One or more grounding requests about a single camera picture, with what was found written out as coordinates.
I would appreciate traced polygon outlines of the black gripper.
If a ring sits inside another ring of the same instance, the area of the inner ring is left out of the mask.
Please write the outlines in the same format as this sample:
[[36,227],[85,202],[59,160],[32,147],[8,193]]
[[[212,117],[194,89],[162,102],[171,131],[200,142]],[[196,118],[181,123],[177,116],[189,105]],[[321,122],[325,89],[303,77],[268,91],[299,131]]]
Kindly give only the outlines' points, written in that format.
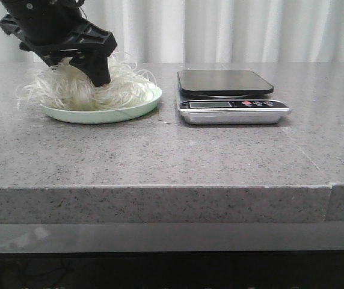
[[110,31],[82,15],[84,1],[2,1],[8,14],[0,27],[20,40],[20,49],[32,51],[48,66],[68,58],[95,87],[111,82],[108,57],[117,47]]

